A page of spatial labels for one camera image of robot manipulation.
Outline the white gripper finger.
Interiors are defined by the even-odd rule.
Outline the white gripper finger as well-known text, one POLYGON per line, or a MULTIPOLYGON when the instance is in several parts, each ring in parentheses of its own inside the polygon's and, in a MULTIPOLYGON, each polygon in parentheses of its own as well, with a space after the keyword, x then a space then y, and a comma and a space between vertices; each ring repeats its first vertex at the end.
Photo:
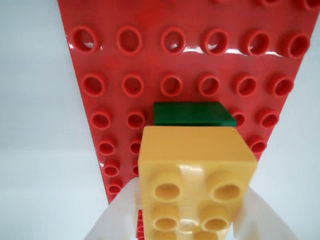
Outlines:
POLYGON ((142 209, 140 179, 135 177, 108 205, 85 239, 136 240, 140 209, 142 209))
POLYGON ((278 214, 251 188, 233 221, 235 240, 296 240, 278 214))

